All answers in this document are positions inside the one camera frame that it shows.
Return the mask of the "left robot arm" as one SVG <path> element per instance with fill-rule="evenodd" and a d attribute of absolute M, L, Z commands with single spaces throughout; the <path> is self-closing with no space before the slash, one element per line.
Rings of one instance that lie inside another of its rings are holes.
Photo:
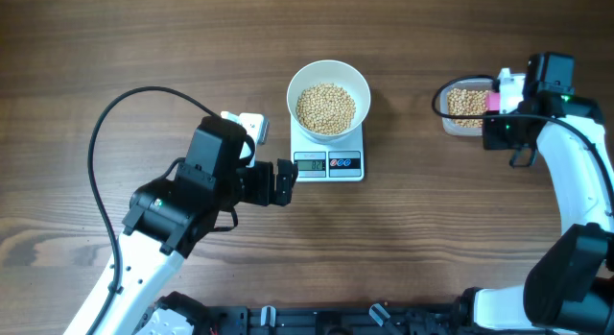
<path fill-rule="evenodd" d="M 220 213 L 232 213 L 237 203 L 290 203 L 297 166 L 286 159 L 271 163 L 241 155 L 253 146 L 243 126 L 221 117 L 201 120 L 187 155 L 172 164 L 175 178 L 161 176 L 132 194 L 119 252 L 67 333 L 132 333 L 201 238 L 221 231 Z"/>

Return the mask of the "pink plastic measuring scoop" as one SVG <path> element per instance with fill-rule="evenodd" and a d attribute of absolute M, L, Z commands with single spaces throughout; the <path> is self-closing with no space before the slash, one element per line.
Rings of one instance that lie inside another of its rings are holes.
<path fill-rule="evenodd" d="M 500 111 L 501 94 L 499 92 L 488 91 L 485 96 L 485 108 L 487 111 Z"/>

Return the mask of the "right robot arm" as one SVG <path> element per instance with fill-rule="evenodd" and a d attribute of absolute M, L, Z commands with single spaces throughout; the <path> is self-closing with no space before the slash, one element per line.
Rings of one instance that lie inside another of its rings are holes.
<path fill-rule="evenodd" d="M 613 280 L 613 167 L 598 103 L 576 95 L 575 60 L 556 52 L 530 56 L 524 74 L 502 69 L 481 114 L 483 146 L 528 150 L 549 169 L 561 236 L 525 282 L 502 289 L 471 288 L 450 316 L 455 330 L 610 334 Z"/>

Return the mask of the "pile of yellow soybeans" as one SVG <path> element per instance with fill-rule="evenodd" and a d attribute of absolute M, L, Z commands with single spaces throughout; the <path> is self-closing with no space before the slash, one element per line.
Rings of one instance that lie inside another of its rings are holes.
<path fill-rule="evenodd" d="M 446 96 L 451 115 L 482 115 L 486 111 L 487 90 L 452 89 Z M 356 102 L 342 87 L 317 84 L 298 97 L 295 112 L 305 129 L 325 135 L 350 128 L 356 116 Z"/>

